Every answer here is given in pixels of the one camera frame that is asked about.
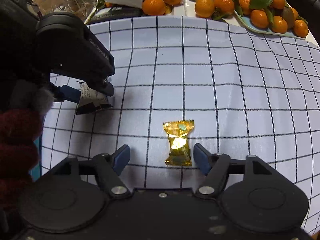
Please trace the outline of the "white black snack packet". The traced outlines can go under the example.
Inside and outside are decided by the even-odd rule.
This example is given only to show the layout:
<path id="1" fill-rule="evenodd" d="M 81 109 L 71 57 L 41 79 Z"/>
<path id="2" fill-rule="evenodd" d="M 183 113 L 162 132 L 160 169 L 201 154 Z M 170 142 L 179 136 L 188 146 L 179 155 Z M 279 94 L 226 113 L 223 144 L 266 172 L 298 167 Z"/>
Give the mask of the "white black snack packet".
<path id="1" fill-rule="evenodd" d="M 85 82 L 80 82 L 79 85 L 80 100 L 76 115 L 92 114 L 112 107 L 106 95 L 89 88 Z"/>

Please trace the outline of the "mandarin orange near box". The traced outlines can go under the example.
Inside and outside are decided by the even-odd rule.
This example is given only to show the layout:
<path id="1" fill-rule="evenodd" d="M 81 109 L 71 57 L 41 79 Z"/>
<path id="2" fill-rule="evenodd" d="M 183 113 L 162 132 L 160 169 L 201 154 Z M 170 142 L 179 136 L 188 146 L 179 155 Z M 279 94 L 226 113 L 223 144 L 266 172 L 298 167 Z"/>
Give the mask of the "mandarin orange near box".
<path id="1" fill-rule="evenodd" d="M 150 16 L 161 16 L 166 14 L 166 4 L 163 0 L 145 0 L 142 4 L 142 10 Z"/>

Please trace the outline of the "light blue fruit plate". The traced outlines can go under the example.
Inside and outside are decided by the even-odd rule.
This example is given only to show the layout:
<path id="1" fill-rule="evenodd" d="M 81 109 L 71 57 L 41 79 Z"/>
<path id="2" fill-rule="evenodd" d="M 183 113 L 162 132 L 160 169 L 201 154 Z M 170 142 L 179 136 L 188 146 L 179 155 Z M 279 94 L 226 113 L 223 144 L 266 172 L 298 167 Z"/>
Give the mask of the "light blue fruit plate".
<path id="1" fill-rule="evenodd" d="M 284 34 L 281 34 L 281 33 L 273 32 L 270 28 L 260 29 L 260 28 L 256 27 L 255 25 L 253 25 L 253 23 L 251 22 L 251 20 L 248 16 L 241 16 L 236 11 L 234 12 L 234 15 L 245 28 L 247 28 L 248 30 L 250 30 L 253 33 L 267 34 L 267 35 L 278 35 L 278 36 L 282 36 L 282 37 L 291 37 L 291 38 L 297 38 L 300 40 L 305 40 L 305 37 L 296 36 L 292 31 L 287 31 Z"/>

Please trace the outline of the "white checkered tablecloth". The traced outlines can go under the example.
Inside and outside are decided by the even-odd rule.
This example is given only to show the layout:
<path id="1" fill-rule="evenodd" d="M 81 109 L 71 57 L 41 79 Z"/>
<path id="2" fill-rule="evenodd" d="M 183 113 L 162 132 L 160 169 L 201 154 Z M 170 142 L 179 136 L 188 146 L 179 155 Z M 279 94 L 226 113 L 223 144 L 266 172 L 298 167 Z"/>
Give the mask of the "white checkered tablecloth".
<path id="1" fill-rule="evenodd" d="M 234 159 L 254 154 L 304 191 L 302 224 L 319 230 L 319 46 L 256 35 L 201 18 L 141 17 L 89 26 L 114 57 L 112 108 L 76 115 L 55 103 L 42 135 L 41 172 L 127 144 L 130 188 L 196 187 L 198 168 L 169 167 L 163 124 L 193 120 L 190 146 Z"/>

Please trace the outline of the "pile of mandarins with leaves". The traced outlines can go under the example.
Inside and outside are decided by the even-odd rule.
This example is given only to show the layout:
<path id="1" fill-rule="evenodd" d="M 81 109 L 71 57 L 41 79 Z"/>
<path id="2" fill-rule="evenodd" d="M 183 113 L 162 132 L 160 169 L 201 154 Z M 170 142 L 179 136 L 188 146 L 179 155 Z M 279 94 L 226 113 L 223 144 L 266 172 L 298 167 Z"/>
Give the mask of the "pile of mandarins with leaves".
<path id="1" fill-rule="evenodd" d="M 195 14 L 200 18 L 223 20 L 234 15 L 248 16 L 256 27 L 270 28 L 275 33 L 292 31 L 296 36 L 307 37 L 307 21 L 286 0 L 196 0 Z"/>

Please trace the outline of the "gold foil candy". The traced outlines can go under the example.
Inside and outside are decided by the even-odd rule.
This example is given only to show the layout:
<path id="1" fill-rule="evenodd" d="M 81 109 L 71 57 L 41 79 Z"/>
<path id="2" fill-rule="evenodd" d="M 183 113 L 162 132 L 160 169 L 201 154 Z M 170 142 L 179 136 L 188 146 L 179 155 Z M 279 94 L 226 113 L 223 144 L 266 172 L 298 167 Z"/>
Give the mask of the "gold foil candy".
<path id="1" fill-rule="evenodd" d="M 165 122 L 163 129 L 168 136 L 170 146 L 165 164 L 168 166 L 191 166 L 188 134 L 194 129 L 194 120 Z"/>

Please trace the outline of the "black snack package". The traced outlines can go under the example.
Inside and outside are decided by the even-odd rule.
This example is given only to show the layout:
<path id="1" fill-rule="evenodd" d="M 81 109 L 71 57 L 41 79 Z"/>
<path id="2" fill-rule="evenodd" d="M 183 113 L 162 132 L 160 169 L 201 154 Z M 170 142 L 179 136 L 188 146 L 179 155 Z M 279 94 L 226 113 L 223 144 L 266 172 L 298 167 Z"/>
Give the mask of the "black snack package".
<path id="1" fill-rule="evenodd" d="M 119 20 L 124 18 L 133 18 L 143 16 L 142 9 L 125 7 L 125 6 L 113 6 L 110 8 L 103 8 L 96 10 L 91 16 L 89 16 L 85 21 L 85 25 Z"/>

